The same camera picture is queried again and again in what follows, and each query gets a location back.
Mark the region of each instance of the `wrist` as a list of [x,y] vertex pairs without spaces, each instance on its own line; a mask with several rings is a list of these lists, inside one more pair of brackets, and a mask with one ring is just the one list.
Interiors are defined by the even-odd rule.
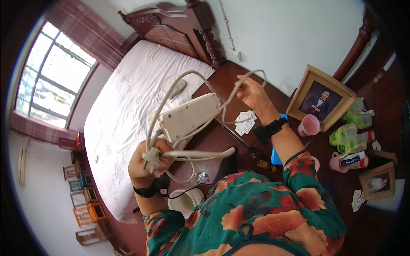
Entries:
[[254,112],[259,117],[263,126],[280,119],[279,112],[270,101],[265,104],[262,103],[258,108],[254,109]]
[[155,178],[154,174],[150,174],[146,177],[131,178],[131,183],[134,188],[149,188]]

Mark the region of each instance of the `red curtain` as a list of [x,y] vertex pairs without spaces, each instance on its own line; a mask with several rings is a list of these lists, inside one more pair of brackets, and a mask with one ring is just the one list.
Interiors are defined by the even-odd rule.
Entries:
[[124,38],[79,0],[59,1],[46,19],[111,71],[126,54]]
[[33,139],[53,144],[57,144],[59,138],[76,140],[78,134],[77,131],[59,128],[28,118],[15,110],[10,113],[10,128]]

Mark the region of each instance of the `window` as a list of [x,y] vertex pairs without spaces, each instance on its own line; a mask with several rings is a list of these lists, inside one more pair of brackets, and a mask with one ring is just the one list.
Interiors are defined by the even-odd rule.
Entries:
[[16,111],[65,128],[96,59],[46,22],[27,58]]

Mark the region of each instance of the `framed photo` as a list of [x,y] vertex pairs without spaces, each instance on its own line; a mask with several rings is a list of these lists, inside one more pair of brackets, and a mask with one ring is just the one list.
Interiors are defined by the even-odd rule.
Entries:
[[359,174],[366,200],[374,200],[393,196],[396,192],[394,162]]
[[299,121],[312,114],[319,119],[321,132],[326,132],[356,99],[356,93],[350,88],[308,65],[286,114]]

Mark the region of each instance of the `mattress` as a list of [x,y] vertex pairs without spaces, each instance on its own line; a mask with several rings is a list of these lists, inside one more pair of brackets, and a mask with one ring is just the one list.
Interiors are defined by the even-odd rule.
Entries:
[[[208,64],[149,41],[139,41],[114,70],[94,102],[84,125],[91,171],[101,199],[116,220],[135,223],[138,206],[128,176],[128,162],[171,83],[181,73],[196,70],[208,78]],[[184,78],[185,90],[162,112],[191,99],[203,84],[196,75]]]

